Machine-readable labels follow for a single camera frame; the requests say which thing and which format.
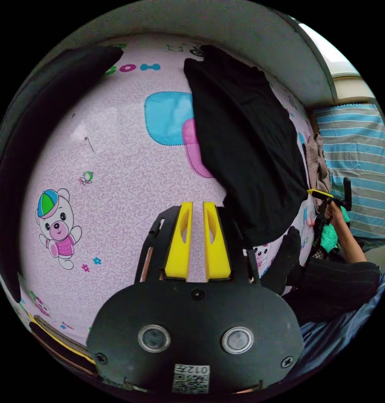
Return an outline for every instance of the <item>person's hand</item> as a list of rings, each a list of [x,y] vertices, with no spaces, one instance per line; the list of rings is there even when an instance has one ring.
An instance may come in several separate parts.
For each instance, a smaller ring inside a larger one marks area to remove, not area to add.
[[[325,209],[325,217],[331,219],[331,224],[335,228],[337,225],[345,223],[343,219],[342,210],[331,199],[327,201],[327,208]]]

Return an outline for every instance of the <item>green cloth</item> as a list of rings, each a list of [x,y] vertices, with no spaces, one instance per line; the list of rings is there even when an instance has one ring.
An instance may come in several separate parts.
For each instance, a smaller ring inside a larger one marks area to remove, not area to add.
[[[341,207],[341,210],[343,220],[346,223],[348,223],[350,221],[348,212],[344,207]],[[332,224],[325,225],[321,233],[320,246],[323,247],[327,253],[330,253],[336,247],[337,242],[338,242],[338,235],[336,235],[336,232]]]

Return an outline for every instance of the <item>bear's blue and green cap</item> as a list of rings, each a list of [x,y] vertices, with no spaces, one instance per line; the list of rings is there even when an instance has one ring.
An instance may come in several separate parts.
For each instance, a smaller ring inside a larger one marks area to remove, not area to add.
[[[55,190],[47,189],[40,196],[39,204],[37,206],[37,215],[43,217],[54,209],[58,202],[58,193]]]

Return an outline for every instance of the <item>bear's pink shirt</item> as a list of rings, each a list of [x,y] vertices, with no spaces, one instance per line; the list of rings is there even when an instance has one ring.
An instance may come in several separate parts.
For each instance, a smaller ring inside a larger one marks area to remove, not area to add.
[[[75,239],[69,234],[63,241],[56,242],[60,256],[72,256],[74,254]]]

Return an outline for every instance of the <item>striped curtain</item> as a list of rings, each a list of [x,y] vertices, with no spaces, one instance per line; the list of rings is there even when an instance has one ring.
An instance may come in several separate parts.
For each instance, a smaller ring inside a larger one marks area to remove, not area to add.
[[[331,193],[343,197],[352,182],[351,231],[359,238],[385,238],[385,127],[375,105],[316,110]]]

